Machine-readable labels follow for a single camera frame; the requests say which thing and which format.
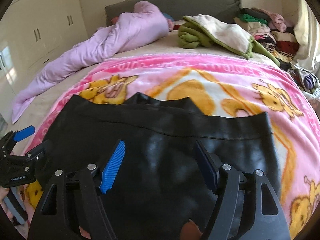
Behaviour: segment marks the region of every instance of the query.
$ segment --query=cartoon bear print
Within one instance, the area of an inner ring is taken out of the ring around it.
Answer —
[[[127,96],[127,86],[135,81],[138,75],[122,77],[114,75],[107,79],[90,83],[88,89],[83,90],[79,96],[95,104],[122,104]]]
[[[304,182],[310,185],[310,192],[308,196],[296,197],[291,203],[289,225],[291,239],[305,226],[320,201],[320,182],[316,185],[307,176],[304,176]]]
[[[292,103],[288,93],[280,88],[275,88],[273,85],[265,83],[267,86],[253,83],[252,87],[259,92],[261,100],[265,106],[272,111],[285,111],[290,119],[295,116],[302,116],[303,113]]]

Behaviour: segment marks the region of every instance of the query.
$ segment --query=silver bolt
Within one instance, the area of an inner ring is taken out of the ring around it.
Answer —
[[[229,164],[223,164],[222,168],[226,171],[230,171],[231,170],[231,166]]]
[[[97,165],[95,165],[94,163],[91,163],[88,165],[88,170],[92,171],[97,167]]]
[[[62,174],[62,170],[56,170],[56,172],[54,173],[56,176],[60,176]]]
[[[257,174],[258,176],[263,176],[263,171],[261,171],[261,170],[256,170],[256,174]]]

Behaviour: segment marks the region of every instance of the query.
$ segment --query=gray headboard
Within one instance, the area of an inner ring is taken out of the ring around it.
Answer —
[[[216,17],[222,22],[234,23],[233,17],[237,17],[241,9],[241,0],[127,0],[105,7],[107,26],[111,25],[112,18],[124,12],[132,12],[134,5],[139,1],[155,4],[174,20],[182,20],[184,15],[204,14]]]

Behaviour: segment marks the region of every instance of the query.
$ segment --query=lavender comforter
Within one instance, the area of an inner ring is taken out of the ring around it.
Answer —
[[[112,57],[117,52],[150,44],[169,33],[168,22],[157,6],[147,1],[135,4],[133,13],[123,13],[118,22],[99,29],[90,39],[75,45],[49,62],[13,103],[12,123],[37,96],[60,83],[72,73]]]

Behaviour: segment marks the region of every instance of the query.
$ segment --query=black clamp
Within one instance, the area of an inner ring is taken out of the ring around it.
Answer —
[[[289,228],[279,199],[261,170],[237,171],[209,154],[201,142],[194,147],[196,161],[207,187],[218,195],[203,240],[290,240]],[[244,205],[239,230],[228,238],[239,191],[244,191]]]
[[[29,137],[34,131],[34,127],[29,126],[21,131],[10,131],[0,139],[0,185],[10,188],[4,202],[16,219],[16,223],[20,225],[27,221],[28,214],[16,187],[36,181],[36,163],[51,149],[51,143],[45,141],[27,152],[25,156],[10,155],[10,153],[18,141]]]
[[[118,141],[115,145],[113,155],[121,143],[123,141]],[[102,177],[110,160],[103,157],[98,163],[89,163],[83,170],[76,172],[56,170],[37,205],[28,239],[42,240],[44,233],[47,240],[86,239],[80,234],[76,215],[77,210],[82,209],[92,240],[117,240],[100,198],[105,194],[101,186],[104,183]],[[81,202],[76,206],[75,194],[78,192]]]

